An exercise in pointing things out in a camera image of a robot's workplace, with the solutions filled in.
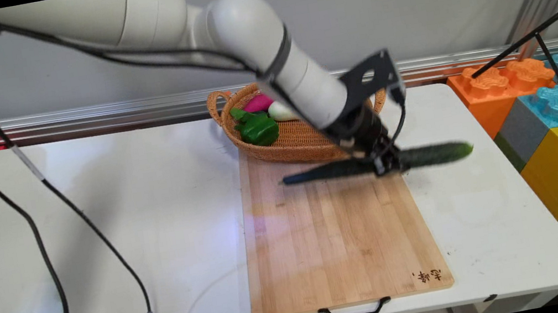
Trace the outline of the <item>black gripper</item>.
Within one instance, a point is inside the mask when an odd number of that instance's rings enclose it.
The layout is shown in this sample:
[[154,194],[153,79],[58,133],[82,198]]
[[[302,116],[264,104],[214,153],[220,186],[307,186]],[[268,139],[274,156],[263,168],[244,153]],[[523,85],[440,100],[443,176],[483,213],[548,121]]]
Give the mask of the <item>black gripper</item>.
[[401,158],[400,148],[391,141],[389,128],[367,105],[358,106],[344,117],[339,117],[324,132],[347,155],[347,160],[371,163],[378,177],[408,170],[408,165]]

